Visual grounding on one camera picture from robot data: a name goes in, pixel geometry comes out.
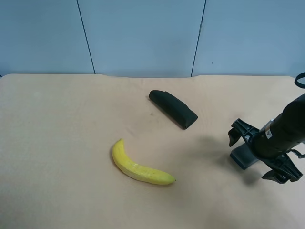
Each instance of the banana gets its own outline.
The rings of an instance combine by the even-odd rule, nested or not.
[[[152,184],[168,185],[176,179],[158,169],[148,168],[131,161],[125,154],[124,141],[120,139],[112,148],[112,157],[117,167],[127,176]]]

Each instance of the table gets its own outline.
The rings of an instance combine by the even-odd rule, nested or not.
[[[148,99],[151,90],[172,93],[198,120],[182,130]],[[241,170],[227,136],[237,118],[262,127],[302,93],[290,77],[7,75],[0,228],[304,228],[305,178],[262,180],[262,162]],[[157,186],[124,175],[110,154],[120,138],[131,159],[177,181]],[[304,161],[291,158],[305,173]]]

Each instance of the blue wall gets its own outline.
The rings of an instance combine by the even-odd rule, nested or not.
[[[75,0],[1,0],[0,74],[93,73]]]
[[[2,0],[0,74],[305,71],[304,0]]]
[[[304,0],[207,0],[193,75],[305,72]]]
[[[96,73],[190,77],[203,0],[79,0]]]

